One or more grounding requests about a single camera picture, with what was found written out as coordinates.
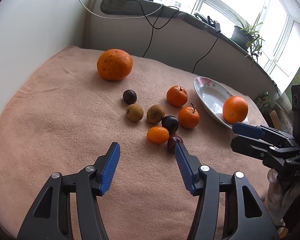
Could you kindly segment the reddish plum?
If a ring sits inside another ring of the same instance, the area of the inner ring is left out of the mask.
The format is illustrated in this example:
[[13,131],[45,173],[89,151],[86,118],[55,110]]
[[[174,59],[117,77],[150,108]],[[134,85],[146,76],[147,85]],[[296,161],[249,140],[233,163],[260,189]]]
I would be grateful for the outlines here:
[[181,139],[181,137],[179,137],[176,134],[170,135],[168,141],[167,141],[167,149],[169,152],[174,153],[175,150],[175,146],[177,143],[183,143],[183,140]]

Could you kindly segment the dark plum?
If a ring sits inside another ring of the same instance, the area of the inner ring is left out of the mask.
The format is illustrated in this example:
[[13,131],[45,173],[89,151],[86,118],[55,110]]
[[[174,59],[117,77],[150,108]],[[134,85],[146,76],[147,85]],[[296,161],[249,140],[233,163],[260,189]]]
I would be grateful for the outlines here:
[[175,116],[167,115],[161,120],[161,125],[168,130],[170,135],[172,135],[179,128],[179,120]]
[[123,93],[123,100],[126,104],[131,105],[136,103],[137,101],[137,94],[131,89],[124,91]]

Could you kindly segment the small kumquat orange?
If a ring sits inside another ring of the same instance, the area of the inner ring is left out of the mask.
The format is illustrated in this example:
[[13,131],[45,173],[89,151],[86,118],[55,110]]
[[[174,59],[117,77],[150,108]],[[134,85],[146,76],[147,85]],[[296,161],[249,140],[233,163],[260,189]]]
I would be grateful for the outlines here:
[[147,140],[154,144],[163,144],[169,139],[169,131],[162,126],[154,126],[147,132]]

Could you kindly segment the brown kiwi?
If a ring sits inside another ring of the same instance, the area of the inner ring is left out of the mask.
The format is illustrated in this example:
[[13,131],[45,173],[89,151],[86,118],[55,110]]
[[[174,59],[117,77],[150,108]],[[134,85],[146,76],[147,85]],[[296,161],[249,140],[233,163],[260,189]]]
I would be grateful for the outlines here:
[[126,108],[126,116],[130,121],[138,122],[143,118],[143,109],[136,103],[131,104]]
[[161,105],[153,105],[147,111],[147,121],[157,124],[165,117],[165,110]]

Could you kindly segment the large orange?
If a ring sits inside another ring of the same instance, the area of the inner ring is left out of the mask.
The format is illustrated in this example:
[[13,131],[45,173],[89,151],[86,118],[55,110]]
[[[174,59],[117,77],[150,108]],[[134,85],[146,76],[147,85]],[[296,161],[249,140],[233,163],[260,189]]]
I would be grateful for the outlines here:
[[121,49],[110,49],[101,54],[96,63],[100,77],[108,81],[120,81],[133,69],[133,59]]

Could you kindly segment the cardboard box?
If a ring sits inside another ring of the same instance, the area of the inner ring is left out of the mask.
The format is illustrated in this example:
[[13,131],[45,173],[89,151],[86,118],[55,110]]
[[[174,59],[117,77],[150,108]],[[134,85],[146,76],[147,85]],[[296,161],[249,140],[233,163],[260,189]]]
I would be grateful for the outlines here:
[[271,119],[271,122],[273,124],[273,127],[279,131],[282,130],[282,125],[281,125],[281,122],[279,120],[279,117],[276,113],[275,110],[272,110],[270,113],[269,113],[269,117]]

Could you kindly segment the green packet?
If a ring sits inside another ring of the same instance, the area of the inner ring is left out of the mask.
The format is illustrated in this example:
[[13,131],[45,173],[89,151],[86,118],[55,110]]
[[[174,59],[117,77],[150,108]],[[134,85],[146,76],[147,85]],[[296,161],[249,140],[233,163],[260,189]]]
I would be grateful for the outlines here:
[[263,92],[254,100],[254,103],[260,111],[264,111],[266,108],[271,109],[271,101],[268,92]]

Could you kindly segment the white floral bowl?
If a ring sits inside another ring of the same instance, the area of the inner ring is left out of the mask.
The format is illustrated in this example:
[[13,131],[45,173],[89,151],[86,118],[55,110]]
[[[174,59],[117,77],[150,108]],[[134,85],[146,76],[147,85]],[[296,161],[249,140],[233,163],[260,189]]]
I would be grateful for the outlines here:
[[206,113],[219,124],[232,129],[232,124],[223,116],[223,105],[234,95],[223,85],[208,77],[196,77],[193,86]]

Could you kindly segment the tangerine with stem lower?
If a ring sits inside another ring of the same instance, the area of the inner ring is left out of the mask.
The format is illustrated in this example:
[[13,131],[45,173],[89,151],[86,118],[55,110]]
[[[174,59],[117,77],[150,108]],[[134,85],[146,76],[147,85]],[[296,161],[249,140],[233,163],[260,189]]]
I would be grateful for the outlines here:
[[194,105],[183,107],[178,113],[179,125],[185,129],[195,128],[200,121],[200,115]]

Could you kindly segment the tangerine with stem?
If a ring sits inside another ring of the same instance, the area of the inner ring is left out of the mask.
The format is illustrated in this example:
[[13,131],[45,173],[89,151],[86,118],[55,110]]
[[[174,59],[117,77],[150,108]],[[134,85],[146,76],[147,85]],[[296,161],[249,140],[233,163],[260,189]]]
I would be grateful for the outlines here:
[[194,105],[183,107],[178,113],[179,125],[185,129],[195,128],[200,121],[200,115]]
[[166,93],[167,101],[174,107],[182,107],[187,103],[187,91],[184,87],[173,86]]

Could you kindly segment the tangerine with stem upper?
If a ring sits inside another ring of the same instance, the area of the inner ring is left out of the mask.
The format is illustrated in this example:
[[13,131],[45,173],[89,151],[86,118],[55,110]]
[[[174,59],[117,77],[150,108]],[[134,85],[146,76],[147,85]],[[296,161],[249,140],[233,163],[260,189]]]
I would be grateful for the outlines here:
[[166,93],[167,101],[174,107],[182,107],[187,103],[187,91],[184,87],[173,86]]

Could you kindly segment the potted spider plant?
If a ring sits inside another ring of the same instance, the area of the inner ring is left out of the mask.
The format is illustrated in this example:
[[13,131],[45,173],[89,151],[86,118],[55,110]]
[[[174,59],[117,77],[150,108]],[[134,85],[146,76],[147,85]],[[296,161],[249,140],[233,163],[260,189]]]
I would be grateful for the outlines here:
[[252,67],[253,64],[258,63],[258,58],[262,55],[261,49],[264,39],[260,35],[260,31],[257,30],[257,27],[263,24],[263,22],[260,22],[261,13],[258,13],[258,16],[256,17],[253,24],[250,24],[246,20],[238,17],[232,11],[230,11],[230,13],[235,16],[236,22],[239,23],[239,25],[236,25],[235,27],[239,28],[238,33],[243,36],[243,43],[248,52],[244,59],[249,57],[251,59]]

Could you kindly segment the black adapter on sill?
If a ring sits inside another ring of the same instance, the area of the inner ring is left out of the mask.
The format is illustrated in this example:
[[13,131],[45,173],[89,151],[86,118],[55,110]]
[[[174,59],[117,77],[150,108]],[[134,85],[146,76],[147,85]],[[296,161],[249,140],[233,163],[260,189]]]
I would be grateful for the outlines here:
[[215,29],[216,33],[221,32],[220,24],[217,21],[213,20],[210,16],[207,16],[207,23]]

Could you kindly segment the dark green sill cover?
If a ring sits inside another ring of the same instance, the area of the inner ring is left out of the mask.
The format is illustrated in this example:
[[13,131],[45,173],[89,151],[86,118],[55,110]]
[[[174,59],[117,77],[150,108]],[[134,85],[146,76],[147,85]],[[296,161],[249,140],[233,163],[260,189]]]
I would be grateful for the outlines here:
[[94,48],[145,54],[232,86],[276,85],[258,64],[251,67],[251,59],[244,59],[246,53],[231,39],[188,13],[138,0],[98,0],[95,8],[112,18],[92,21]]

